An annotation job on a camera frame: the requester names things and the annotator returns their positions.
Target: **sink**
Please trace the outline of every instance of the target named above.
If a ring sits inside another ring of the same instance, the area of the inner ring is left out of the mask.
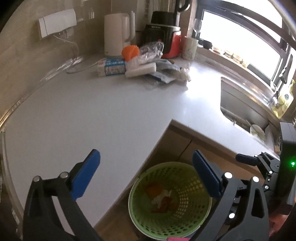
[[[221,77],[220,109],[224,116],[248,132],[253,124],[262,130],[269,127],[273,143],[277,143],[280,120],[273,114],[268,102],[269,97],[253,83]]]

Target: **tile backsplash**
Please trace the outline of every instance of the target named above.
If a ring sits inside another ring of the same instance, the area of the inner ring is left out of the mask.
[[[80,55],[103,50],[104,15],[111,0],[24,0],[0,32],[0,118],[53,68],[73,58],[73,46],[53,36],[39,38],[38,19],[74,8],[77,26],[67,38]]]

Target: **white mug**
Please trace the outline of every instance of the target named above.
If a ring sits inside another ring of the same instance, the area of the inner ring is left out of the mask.
[[[195,52],[198,46],[198,40],[191,38],[191,37],[185,37],[183,49],[182,49],[182,58],[192,61],[195,57]]]

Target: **white kettle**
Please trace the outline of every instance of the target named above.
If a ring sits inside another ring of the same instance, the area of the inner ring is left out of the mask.
[[[135,34],[135,13],[133,11],[131,11],[131,16],[127,13],[105,15],[105,55],[121,55],[122,49],[131,44],[130,41],[135,37]]]

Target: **white countertop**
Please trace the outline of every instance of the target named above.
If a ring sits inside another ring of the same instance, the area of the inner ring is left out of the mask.
[[[221,74],[194,63],[192,81],[152,86],[143,77],[99,78],[96,69],[57,75],[8,119],[7,159],[21,204],[36,175],[57,177],[97,149],[101,164],[77,200],[91,225],[120,196],[175,120],[234,153],[269,152],[220,111]]]

